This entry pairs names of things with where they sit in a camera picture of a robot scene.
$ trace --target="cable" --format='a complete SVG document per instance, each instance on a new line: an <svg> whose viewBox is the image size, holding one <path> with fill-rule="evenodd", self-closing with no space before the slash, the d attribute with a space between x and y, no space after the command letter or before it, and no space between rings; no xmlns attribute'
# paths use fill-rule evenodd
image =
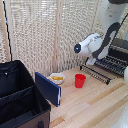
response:
<svg viewBox="0 0 128 128"><path fill-rule="evenodd" d="M102 34L100 37L103 37L104 36L104 34Z"/></svg>
<svg viewBox="0 0 128 128"><path fill-rule="evenodd" d="M127 18L127 16L128 16L128 13L126 14L126 16L124 17L122 23L120 24L121 26L122 26L122 24L124 23L124 21L125 21L125 19Z"/></svg>
<svg viewBox="0 0 128 128"><path fill-rule="evenodd" d="M6 26L7 26L7 33L8 33L8 40L9 40L9 48L10 48L10 56L11 56L11 61L12 61L12 52L11 52L11 44L10 44L10 37L9 37L9 30L8 30L8 21L7 21L7 16L6 16L6 8L5 8L5 2L3 1L4 5L4 11L5 11L5 20L6 20Z"/></svg>

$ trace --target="black plastic bin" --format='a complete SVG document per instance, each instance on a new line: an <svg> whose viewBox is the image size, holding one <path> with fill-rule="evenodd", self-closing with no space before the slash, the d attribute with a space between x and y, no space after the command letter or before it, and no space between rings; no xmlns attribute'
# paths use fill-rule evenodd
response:
<svg viewBox="0 0 128 128"><path fill-rule="evenodd" d="M0 128L49 128L51 106L24 64L0 64Z"/></svg>

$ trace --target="red plastic cup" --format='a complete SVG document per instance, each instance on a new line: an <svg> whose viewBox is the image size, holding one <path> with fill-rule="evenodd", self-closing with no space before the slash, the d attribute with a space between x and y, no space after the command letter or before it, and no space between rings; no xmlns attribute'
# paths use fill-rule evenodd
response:
<svg viewBox="0 0 128 128"><path fill-rule="evenodd" d="M75 87L82 88L85 80L86 80L86 76L84 76L82 74L76 74L75 75Z"/></svg>

